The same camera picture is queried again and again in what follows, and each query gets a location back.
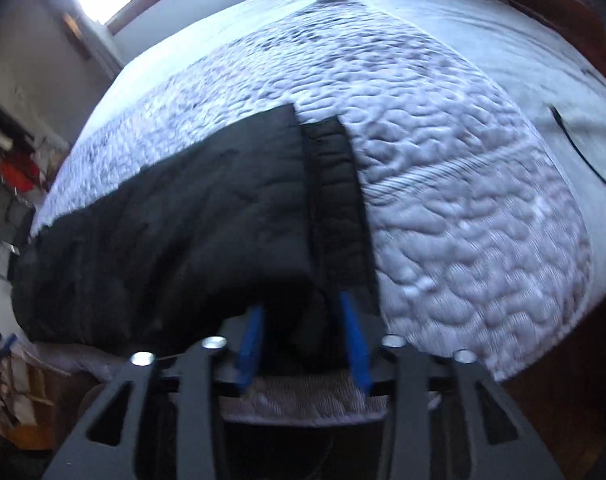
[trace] mattress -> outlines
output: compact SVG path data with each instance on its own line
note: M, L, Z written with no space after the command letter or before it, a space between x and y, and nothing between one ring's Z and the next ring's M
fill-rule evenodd
M300 10L315 0L250 0L168 38L130 63L88 120L74 150L143 95L223 44ZM606 136L606 81L557 34L487 0L358 0L413 23L476 64L516 102L547 141L574 189L592 242L592 282L577 316L542 335L523 367L551 348L606 294L606 187L567 143L548 111L564 115L573 135ZM498 379L520 369L497 370Z

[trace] black chair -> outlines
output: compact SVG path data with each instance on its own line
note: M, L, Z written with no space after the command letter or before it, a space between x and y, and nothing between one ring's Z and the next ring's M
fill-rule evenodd
M20 197L0 175L0 249L10 253L7 273L0 273L0 278L8 282L12 280L21 248L28 242L35 213L35 206Z

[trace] metal screw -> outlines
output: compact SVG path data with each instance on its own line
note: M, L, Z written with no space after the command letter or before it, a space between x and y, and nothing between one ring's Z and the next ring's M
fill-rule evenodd
M223 348L227 344L227 339L220 335L213 335L212 337L206 337L201 342L203 348L208 350L217 350Z
M386 335L382 340L381 344L388 348L403 348L407 345L407 341L403 336L400 335Z
M477 355L470 350L457 350L454 352L454 360L469 365L477 360Z
M130 362L136 366L147 366L154 362L156 359L154 354L150 352L136 352L132 357L129 358Z

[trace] folded clothing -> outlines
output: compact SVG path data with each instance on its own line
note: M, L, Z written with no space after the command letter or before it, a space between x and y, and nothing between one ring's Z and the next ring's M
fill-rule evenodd
M301 127L291 105L231 124L42 231L16 319L34 342L171 354L262 303L271 369L340 367L326 292L357 286L378 309L352 156L338 120Z

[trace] quilted bedspread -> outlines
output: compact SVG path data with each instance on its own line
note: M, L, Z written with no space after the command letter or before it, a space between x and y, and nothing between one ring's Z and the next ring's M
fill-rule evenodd
M76 147L33 232L286 102L349 130L390 333L435 354L471 349L501 380L580 319L590 240L535 128L449 47L355 0L318 0L152 90ZM259 379L223 407L228 420L321 425L378 418L384 402L339 374Z

